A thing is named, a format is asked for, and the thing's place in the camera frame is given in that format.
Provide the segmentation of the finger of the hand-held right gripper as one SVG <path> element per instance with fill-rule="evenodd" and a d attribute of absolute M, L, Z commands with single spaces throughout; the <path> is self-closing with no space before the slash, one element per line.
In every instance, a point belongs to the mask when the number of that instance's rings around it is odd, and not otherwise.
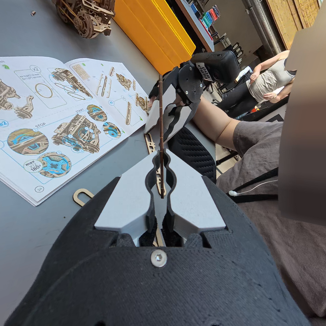
<path fill-rule="evenodd" d="M 159 98 L 158 98 L 158 87 L 153 87 L 149 99 L 155 97 L 153 100 L 151 109 L 149 110 L 149 116 L 145 125 L 144 133 L 147 134 L 157 124 L 159 120 Z M 164 124 L 169 120 L 168 114 L 176 107 L 174 101 L 176 100 L 176 90 L 173 85 L 170 85 L 162 97 L 162 110 L 163 110 L 163 121 Z"/>
<path fill-rule="evenodd" d="M 191 108 L 188 106 L 169 105 L 163 115 L 163 143 L 169 141 L 185 124 L 191 115 Z"/>

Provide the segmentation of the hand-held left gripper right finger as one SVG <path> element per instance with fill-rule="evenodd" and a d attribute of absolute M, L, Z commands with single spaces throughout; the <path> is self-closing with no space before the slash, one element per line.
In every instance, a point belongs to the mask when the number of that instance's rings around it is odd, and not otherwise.
<path fill-rule="evenodd" d="M 167 211 L 164 241 L 167 247 L 181 247 L 191 234 L 225 231 L 226 224 L 213 199 L 216 185 L 170 150 L 164 150 Z"/>

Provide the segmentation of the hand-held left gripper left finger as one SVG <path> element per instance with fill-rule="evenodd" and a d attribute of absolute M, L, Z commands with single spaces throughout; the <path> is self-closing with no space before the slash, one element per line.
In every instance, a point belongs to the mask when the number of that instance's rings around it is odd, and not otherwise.
<path fill-rule="evenodd" d="M 94 227 L 129 234 L 140 247 L 139 238 L 146 231 L 150 234 L 155 223 L 152 188 L 159 166 L 160 154 L 156 151 L 123 173 Z"/>

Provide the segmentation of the thin wooden strip part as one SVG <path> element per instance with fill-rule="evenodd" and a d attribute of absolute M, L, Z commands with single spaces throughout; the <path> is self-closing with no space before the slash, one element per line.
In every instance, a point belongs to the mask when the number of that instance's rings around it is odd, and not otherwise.
<path fill-rule="evenodd" d="M 164 144 L 163 144 L 163 80 L 159 75 L 159 131 L 160 131 L 160 195 L 164 199 Z"/>

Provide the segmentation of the wooden ladder-shaped strip part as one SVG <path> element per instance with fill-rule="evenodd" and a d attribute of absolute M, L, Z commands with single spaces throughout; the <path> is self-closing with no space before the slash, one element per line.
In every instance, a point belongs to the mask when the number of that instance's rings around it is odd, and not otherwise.
<path fill-rule="evenodd" d="M 148 154 L 151 154 L 156 151 L 155 143 L 153 141 L 153 138 L 150 133 L 144 134 L 146 147 L 148 150 Z M 156 186 L 159 196 L 161 197 L 161 173 L 160 168 L 156 171 Z M 156 219 L 157 221 L 157 230 L 155 235 L 155 240 L 153 241 L 153 245 L 156 247 L 166 247 L 164 237 L 161 232 L 161 223 Z"/>

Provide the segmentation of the person's right forearm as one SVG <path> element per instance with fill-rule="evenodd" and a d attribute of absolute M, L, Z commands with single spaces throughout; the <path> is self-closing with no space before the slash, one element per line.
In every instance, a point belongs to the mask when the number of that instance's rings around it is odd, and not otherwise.
<path fill-rule="evenodd" d="M 200 131 L 214 143 L 235 150 L 233 135 L 239 120 L 230 118 L 220 108 L 201 96 L 197 111 L 192 118 Z"/>

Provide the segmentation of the model instruction booklet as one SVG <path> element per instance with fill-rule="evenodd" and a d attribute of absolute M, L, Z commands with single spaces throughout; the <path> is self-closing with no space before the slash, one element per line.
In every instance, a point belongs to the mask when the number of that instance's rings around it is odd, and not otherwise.
<path fill-rule="evenodd" d="M 38 206 L 147 121 L 119 62 L 1 57 L 1 181 Z"/>

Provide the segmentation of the wooden model car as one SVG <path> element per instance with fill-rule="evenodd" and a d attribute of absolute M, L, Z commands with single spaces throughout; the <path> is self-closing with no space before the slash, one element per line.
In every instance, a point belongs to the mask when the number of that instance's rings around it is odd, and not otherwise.
<path fill-rule="evenodd" d="M 72 23 L 79 35 L 93 39 L 98 34 L 111 34 L 111 18 L 115 16 L 114 0 L 52 0 L 64 23 Z"/>

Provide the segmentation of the flat wooden slotted part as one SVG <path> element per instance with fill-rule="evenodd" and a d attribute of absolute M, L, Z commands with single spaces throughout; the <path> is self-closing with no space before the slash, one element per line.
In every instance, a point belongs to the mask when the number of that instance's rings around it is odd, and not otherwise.
<path fill-rule="evenodd" d="M 85 188 L 80 188 L 74 192 L 72 199 L 76 204 L 83 207 L 85 205 L 84 197 L 92 199 L 94 197 L 94 194 Z"/>

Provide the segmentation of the background work table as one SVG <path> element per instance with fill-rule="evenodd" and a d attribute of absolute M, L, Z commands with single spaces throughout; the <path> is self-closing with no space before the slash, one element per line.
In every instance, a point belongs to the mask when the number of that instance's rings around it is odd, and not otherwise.
<path fill-rule="evenodd" d="M 194 32 L 202 42 L 203 46 L 205 47 L 206 51 L 208 52 L 214 52 L 214 42 L 211 38 L 208 31 L 205 29 L 205 27 L 202 25 L 202 23 L 199 21 L 199 19 L 196 17 L 195 13 L 193 12 L 192 8 L 189 6 L 189 4 L 184 0 L 176 0 L 175 1 L 181 11 L 183 12 L 185 18 L 192 26 Z"/>

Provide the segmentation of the row of coloured boxes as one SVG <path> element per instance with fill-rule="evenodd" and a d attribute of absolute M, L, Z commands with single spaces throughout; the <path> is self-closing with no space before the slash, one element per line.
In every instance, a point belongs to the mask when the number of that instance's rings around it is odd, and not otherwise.
<path fill-rule="evenodd" d="M 220 12 L 217 5 L 214 5 L 210 10 L 203 13 L 202 18 L 199 21 L 203 24 L 206 29 L 220 17 Z"/>

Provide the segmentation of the yellow plastic bin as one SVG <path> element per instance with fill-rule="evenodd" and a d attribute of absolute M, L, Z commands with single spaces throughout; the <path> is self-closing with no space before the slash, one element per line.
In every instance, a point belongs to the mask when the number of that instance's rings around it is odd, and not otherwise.
<path fill-rule="evenodd" d="M 159 74 L 191 59 L 196 48 L 165 0 L 116 0 L 114 21 Z"/>

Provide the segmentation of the black framed white sign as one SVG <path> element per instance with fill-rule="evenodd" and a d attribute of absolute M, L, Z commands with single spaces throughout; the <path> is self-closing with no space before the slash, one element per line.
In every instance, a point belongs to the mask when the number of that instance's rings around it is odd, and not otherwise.
<path fill-rule="evenodd" d="M 283 122 L 284 121 L 285 112 L 271 112 L 270 114 L 264 116 L 258 122 Z"/>

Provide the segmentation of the silver ventilation duct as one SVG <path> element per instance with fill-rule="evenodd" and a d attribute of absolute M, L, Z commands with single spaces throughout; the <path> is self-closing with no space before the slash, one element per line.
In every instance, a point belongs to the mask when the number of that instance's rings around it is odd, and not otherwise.
<path fill-rule="evenodd" d="M 262 44 L 268 54 L 274 56 L 286 50 L 266 0 L 243 0 Z"/>

